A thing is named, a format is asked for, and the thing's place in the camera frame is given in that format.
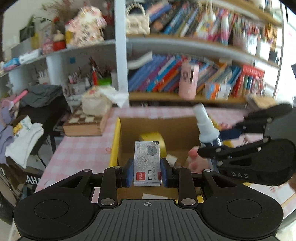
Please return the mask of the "white spray bottle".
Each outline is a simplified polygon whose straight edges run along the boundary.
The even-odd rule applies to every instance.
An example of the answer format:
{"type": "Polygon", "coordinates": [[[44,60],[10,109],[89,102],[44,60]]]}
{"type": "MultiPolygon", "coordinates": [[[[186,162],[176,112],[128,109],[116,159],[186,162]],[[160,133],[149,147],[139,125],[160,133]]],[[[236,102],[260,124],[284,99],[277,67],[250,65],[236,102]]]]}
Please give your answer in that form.
{"type": "Polygon", "coordinates": [[[220,137],[220,132],[215,128],[212,120],[208,116],[203,104],[197,104],[193,107],[197,126],[199,129],[199,141],[201,148],[222,146],[223,142],[220,137]]]}

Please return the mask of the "pink plush pig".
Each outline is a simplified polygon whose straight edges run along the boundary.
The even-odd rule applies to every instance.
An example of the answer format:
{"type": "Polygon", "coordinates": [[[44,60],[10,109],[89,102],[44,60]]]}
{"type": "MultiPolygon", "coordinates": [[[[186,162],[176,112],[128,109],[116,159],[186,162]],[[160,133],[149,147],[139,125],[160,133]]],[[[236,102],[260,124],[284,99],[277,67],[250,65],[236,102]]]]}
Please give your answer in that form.
{"type": "Polygon", "coordinates": [[[211,169],[210,162],[199,156],[198,149],[200,146],[195,146],[188,152],[187,166],[192,173],[201,174],[204,169],[211,169]]]}

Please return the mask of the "beige eraser block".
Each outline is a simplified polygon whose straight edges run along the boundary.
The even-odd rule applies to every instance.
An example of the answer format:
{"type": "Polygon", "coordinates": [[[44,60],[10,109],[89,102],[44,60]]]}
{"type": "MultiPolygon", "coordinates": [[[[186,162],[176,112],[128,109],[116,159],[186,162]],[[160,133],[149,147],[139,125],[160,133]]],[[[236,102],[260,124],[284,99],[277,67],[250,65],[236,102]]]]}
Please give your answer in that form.
{"type": "Polygon", "coordinates": [[[166,160],[168,161],[169,165],[171,167],[173,167],[177,161],[177,157],[176,156],[173,156],[173,155],[170,155],[170,154],[167,154],[166,156],[166,160]]]}

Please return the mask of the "staples box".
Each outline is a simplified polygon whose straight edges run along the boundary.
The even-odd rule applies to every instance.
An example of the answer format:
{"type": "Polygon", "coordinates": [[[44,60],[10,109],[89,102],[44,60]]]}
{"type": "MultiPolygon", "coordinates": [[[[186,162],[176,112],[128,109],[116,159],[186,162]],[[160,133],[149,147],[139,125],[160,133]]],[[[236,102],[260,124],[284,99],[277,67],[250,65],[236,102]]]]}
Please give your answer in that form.
{"type": "Polygon", "coordinates": [[[140,187],[161,186],[160,159],[158,142],[136,141],[133,185],[140,187]]]}

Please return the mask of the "yellow tape roll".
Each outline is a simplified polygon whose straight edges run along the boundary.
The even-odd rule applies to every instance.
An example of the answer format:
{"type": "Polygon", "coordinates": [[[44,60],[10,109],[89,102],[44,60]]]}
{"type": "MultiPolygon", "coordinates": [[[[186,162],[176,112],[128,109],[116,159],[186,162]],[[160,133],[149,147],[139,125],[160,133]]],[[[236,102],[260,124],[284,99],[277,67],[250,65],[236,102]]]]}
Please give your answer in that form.
{"type": "Polygon", "coordinates": [[[139,139],[141,141],[153,141],[158,142],[159,144],[159,151],[160,151],[160,157],[166,158],[167,151],[165,146],[165,141],[162,137],[162,135],[159,132],[152,132],[152,133],[144,133],[139,136],[139,139]]]}

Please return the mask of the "yellow cardboard box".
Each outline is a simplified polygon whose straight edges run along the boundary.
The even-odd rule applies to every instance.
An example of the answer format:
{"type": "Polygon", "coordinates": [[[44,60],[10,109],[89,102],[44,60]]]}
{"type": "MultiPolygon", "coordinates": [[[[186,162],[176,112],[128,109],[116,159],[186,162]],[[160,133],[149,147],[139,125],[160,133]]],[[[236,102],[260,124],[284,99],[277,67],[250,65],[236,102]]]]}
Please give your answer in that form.
{"type": "MultiPolygon", "coordinates": [[[[136,141],[156,141],[159,144],[160,157],[171,155],[176,159],[173,166],[189,168],[188,152],[200,146],[199,129],[196,118],[118,118],[112,143],[109,166],[125,166],[134,158],[136,141]]],[[[119,188],[118,200],[168,198],[177,199],[176,188],[135,187],[119,188]]]]}

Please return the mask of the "red dictionary book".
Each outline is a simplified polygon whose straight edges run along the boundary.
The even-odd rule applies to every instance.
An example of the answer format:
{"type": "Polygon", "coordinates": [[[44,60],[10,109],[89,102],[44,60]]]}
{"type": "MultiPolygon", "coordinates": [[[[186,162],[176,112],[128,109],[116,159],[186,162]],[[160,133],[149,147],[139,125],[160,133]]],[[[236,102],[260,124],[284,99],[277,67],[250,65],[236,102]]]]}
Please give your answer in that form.
{"type": "Polygon", "coordinates": [[[265,72],[251,65],[242,67],[242,85],[239,93],[242,96],[258,95],[262,96],[264,92],[264,75],[265,72]]]}

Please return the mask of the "orange white box upper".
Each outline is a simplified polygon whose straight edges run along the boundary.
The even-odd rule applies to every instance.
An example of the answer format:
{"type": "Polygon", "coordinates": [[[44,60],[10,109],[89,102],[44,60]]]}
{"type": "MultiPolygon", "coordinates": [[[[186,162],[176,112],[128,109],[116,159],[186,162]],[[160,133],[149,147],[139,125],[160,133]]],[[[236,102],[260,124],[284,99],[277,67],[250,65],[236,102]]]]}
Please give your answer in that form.
{"type": "Polygon", "coordinates": [[[231,89],[232,85],[230,84],[206,83],[203,89],[203,97],[211,100],[227,100],[229,98],[231,89]]]}

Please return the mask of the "white pen holder box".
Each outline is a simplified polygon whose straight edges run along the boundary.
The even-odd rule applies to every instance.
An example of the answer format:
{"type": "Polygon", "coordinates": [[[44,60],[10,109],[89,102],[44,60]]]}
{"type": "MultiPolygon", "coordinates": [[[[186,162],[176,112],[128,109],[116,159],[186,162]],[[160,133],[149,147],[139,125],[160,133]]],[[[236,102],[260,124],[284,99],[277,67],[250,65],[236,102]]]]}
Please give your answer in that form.
{"type": "Polygon", "coordinates": [[[269,60],[270,53],[270,44],[264,40],[258,40],[256,46],[256,56],[264,59],[265,61],[269,60]]]}

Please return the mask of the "white wooden bookshelf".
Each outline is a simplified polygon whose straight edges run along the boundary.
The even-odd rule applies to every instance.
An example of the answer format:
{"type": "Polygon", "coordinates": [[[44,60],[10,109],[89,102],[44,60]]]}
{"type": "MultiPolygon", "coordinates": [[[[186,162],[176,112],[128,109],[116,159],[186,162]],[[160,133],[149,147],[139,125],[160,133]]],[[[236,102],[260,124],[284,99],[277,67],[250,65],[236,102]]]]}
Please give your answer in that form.
{"type": "Polygon", "coordinates": [[[1,32],[29,35],[25,60],[8,69],[14,93],[36,81],[44,61],[48,84],[67,87],[78,75],[95,85],[110,79],[129,102],[244,104],[243,65],[280,67],[256,56],[259,35],[279,23],[245,1],[22,1],[6,16],[14,6],[1,1],[1,32]],[[126,34],[131,3],[149,15],[149,35],[126,34]],[[199,65],[193,100],[178,95],[183,62],[199,65]],[[206,99],[206,83],[232,85],[229,98],[206,99]]]}

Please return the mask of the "tissue box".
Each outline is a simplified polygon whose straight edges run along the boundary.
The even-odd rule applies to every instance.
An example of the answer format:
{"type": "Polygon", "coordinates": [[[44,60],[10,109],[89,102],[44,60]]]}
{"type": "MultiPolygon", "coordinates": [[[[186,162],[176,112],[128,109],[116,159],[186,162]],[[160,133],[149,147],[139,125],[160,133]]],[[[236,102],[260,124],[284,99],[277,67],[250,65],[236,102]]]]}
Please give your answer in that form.
{"type": "Polygon", "coordinates": [[[102,117],[111,109],[113,104],[122,108],[128,100],[128,92],[117,91],[110,85],[94,86],[82,95],[81,106],[84,114],[102,117]]]}

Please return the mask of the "pink cylindrical dispenser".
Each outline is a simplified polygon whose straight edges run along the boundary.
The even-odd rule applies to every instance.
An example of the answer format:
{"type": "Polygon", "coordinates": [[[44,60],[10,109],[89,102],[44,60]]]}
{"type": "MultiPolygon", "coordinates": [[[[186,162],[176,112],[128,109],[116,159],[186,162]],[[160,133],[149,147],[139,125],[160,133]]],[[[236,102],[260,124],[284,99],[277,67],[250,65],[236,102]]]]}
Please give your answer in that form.
{"type": "Polygon", "coordinates": [[[193,100],[196,96],[199,65],[183,62],[179,81],[178,95],[184,100],[193,100]]]}

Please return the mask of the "pile of clothes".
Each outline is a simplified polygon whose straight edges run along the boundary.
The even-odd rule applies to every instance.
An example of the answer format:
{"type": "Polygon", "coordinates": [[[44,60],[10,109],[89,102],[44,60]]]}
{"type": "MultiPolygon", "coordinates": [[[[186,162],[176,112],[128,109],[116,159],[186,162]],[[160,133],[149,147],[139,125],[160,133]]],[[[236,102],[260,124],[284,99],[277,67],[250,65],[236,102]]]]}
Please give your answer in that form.
{"type": "Polygon", "coordinates": [[[2,99],[1,164],[11,158],[27,168],[28,157],[40,149],[67,108],[60,85],[34,85],[2,99]]]}

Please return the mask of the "white quilted handbag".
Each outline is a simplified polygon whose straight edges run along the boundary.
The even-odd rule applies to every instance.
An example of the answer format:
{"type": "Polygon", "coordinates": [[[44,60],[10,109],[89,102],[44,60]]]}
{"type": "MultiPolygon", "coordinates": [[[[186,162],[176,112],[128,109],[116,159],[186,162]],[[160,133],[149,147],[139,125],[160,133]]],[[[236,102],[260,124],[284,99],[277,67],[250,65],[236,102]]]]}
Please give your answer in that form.
{"type": "Polygon", "coordinates": [[[125,9],[125,32],[127,35],[149,35],[150,31],[150,18],[145,12],[140,3],[131,3],[125,9]],[[139,9],[140,14],[131,14],[134,9],[139,9]]]}

